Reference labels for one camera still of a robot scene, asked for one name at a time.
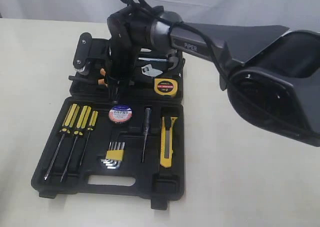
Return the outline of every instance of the white wall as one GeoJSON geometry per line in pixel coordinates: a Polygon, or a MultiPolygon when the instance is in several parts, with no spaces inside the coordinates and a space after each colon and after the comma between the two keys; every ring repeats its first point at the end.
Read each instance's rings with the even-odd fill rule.
{"type": "MultiPolygon", "coordinates": [[[[287,25],[320,31],[319,0],[147,0],[178,12],[186,22],[287,25]]],[[[4,18],[105,22],[119,0],[0,0],[4,18]]]]}

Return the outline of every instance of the white tabletop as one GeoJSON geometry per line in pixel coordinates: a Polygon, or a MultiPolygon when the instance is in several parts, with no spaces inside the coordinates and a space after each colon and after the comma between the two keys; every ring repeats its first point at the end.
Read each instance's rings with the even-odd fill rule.
{"type": "Polygon", "coordinates": [[[0,19],[0,226],[319,226],[320,149],[241,119],[208,61],[185,54],[185,194],[40,198],[31,178],[69,96],[81,33],[103,23],[0,19]]]}

